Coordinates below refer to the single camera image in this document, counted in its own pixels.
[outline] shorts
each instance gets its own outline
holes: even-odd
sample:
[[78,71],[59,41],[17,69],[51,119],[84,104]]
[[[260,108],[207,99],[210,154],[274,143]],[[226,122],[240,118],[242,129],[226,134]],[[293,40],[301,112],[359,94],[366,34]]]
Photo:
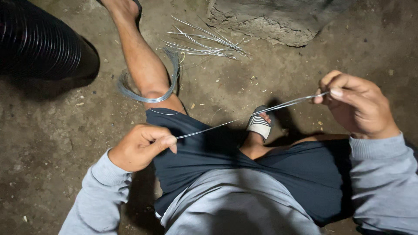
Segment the shorts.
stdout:
[[[182,113],[157,112],[147,110],[147,122],[168,128],[174,136],[210,128]],[[174,198],[207,171],[246,168],[282,183],[318,226],[353,215],[348,140],[302,142],[254,161],[239,151],[236,139],[228,128],[215,128],[179,139],[177,154],[167,149],[156,156],[153,163],[163,195],[155,202],[155,211],[164,215]]]

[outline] silver wire bundle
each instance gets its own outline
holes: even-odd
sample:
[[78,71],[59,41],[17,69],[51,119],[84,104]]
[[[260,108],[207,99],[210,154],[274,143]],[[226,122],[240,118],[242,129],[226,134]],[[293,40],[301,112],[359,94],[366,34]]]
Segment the silver wire bundle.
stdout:
[[[218,34],[220,37],[214,35],[213,33],[210,33],[209,31],[206,31],[198,26],[194,26],[189,22],[185,22],[185,21],[181,21],[177,18],[173,17],[174,20],[183,23],[187,26],[192,27],[193,29],[197,29],[203,33],[205,33],[206,35],[199,35],[199,34],[191,34],[191,33],[185,33],[183,31],[181,31],[178,27],[174,26],[178,32],[167,32],[169,34],[173,34],[173,35],[182,35],[185,36],[186,38],[191,40],[191,43],[198,45],[200,47],[202,47],[203,49],[195,49],[192,47],[188,47],[188,46],[183,46],[183,45],[179,45],[176,43],[171,43],[171,42],[167,42],[164,41],[166,43],[166,46],[169,46],[173,49],[176,50],[176,52],[182,53],[182,54],[188,54],[188,55],[195,55],[195,56],[222,56],[222,57],[228,57],[231,59],[238,59],[237,56],[234,55],[234,53],[232,53],[231,51],[236,51],[238,52],[239,55],[241,56],[247,56],[247,52],[245,52],[241,47],[239,47],[238,45],[240,43],[242,43],[244,41],[244,39],[242,39],[239,43],[232,43],[230,42],[228,39],[226,39],[224,36],[222,36],[219,33]],[[210,46],[206,46],[201,44],[200,42],[198,42],[197,40],[209,40],[209,41],[213,41],[216,43],[219,43],[223,46],[225,46],[224,48],[216,48],[216,47],[210,47]]]
[[163,96],[161,96],[160,98],[156,98],[156,99],[144,98],[142,96],[139,96],[139,95],[135,94],[129,88],[129,86],[127,84],[127,76],[121,76],[119,78],[118,82],[117,82],[117,87],[122,94],[124,94],[126,96],[129,96],[134,100],[138,100],[138,101],[145,102],[145,103],[158,103],[158,102],[166,100],[170,97],[170,95],[173,93],[174,87],[177,84],[177,79],[178,79],[178,75],[179,75],[179,70],[178,70],[179,57],[178,57],[178,53],[173,51],[171,48],[164,47],[162,49],[163,49],[164,53],[167,55],[167,57],[171,60],[171,63],[173,64],[172,81],[171,81],[171,86],[168,89],[168,91]]
[[[302,98],[294,99],[294,100],[285,102],[283,104],[276,105],[274,107],[271,107],[271,108],[268,108],[268,109],[265,109],[265,110],[261,110],[259,112],[255,112],[255,113],[251,114],[250,117],[252,117],[254,115],[258,115],[258,114],[263,113],[263,112],[268,112],[268,111],[272,111],[272,110],[281,109],[281,108],[284,108],[284,107],[287,107],[287,106],[295,105],[295,104],[298,104],[300,102],[303,102],[304,100],[311,99],[311,98],[318,97],[318,96],[324,96],[324,95],[326,95],[328,93],[329,92],[324,92],[324,93],[319,94],[319,95],[309,95],[309,96],[305,96],[305,97],[302,97]],[[195,132],[195,133],[191,133],[191,134],[187,134],[187,135],[182,135],[182,136],[179,136],[179,137],[176,137],[176,138],[177,139],[182,139],[182,138],[186,138],[186,137],[189,137],[189,136],[192,136],[192,135],[197,135],[197,134],[200,134],[200,133],[203,133],[203,132],[206,132],[206,131],[209,131],[209,130],[213,130],[213,129],[218,128],[218,127],[221,127],[223,125],[233,123],[233,122],[238,121],[238,120],[241,120],[243,118],[246,118],[246,117],[242,117],[242,118],[239,118],[239,119],[236,119],[236,120],[233,120],[233,121],[230,121],[230,122],[227,122],[227,123],[224,123],[224,124],[221,124],[219,126],[215,126],[215,127],[212,127],[212,128],[206,129],[206,130],[201,130],[201,131],[198,131],[198,132]]]

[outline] gray sleeve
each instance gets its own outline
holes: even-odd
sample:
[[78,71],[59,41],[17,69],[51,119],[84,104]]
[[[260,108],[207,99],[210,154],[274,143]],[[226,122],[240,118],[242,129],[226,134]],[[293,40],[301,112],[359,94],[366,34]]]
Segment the gray sleeve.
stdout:
[[417,161],[403,135],[350,138],[354,221],[362,229],[418,234]]
[[107,156],[91,166],[59,235],[116,235],[120,205],[127,202],[131,172],[115,166]]

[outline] fingernail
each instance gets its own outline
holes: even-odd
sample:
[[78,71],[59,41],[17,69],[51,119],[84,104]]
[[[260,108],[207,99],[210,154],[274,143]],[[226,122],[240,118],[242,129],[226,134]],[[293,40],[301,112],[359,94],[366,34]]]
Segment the fingernail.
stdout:
[[171,136],[167,136],[167,137],[165,138],[165,140],[164,140],[164,143],[165,143],[166,145],[168,145],[168,146],[172,146],[172,145],[174,145],[175,143],[177,143],[177,138],[176,138],[176,137],[174,137],[173,135],[171,135]]
[[338,96],[338,97],[342,97],[342,89],[340,88],[331,88],[331,94]]

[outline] dusty ground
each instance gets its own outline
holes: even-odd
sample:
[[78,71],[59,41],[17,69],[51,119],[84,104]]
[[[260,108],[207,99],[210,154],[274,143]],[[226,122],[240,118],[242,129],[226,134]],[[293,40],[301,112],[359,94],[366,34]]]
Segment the dusty ground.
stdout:
[[[6,79],[0,80],[0,230],[10,235],[56,234],[90,165],[134,124],[145,121],[142,105],[116,90],[115,80],[126,65],[106,10],[94,0],[33,2],[89,40],[102,64],[90,85],[55,97],[30,84],[18,89]],[[196,14],[205,16],[207,3],[142,1],[141,31],[152,48],[163,46],[160,39],[169,39],[165,32],[172,26],[170,15],[198,23]],[[253,60],[212,58],[190,65],[196,58],[186,56],[179,96],[192,117],[216,125],[248,115],[274,98],[288,101],[313,94],[324,74],[339,69],[376,82],[391,101],[406,139],[418,145],[417,12],[417,0],[359,0],[305,48],[273,46],[253,38],[243,46]],[[230,31],[223,34],[234,41],[242,39]],[[258,85],[250,84],[252,76],[258,77]],[[297,130],[343,132],[324,107],[303,103],[292,106],[288,114],[282,127],[290,128],[290,135]],[[246,122],[231,127],[244,128]],[[160,234],[150,207],[160,192],[153,189],[150,169],[140,174],[120,231]],[[350,220],[326,228],[328,234],[356,234]]]

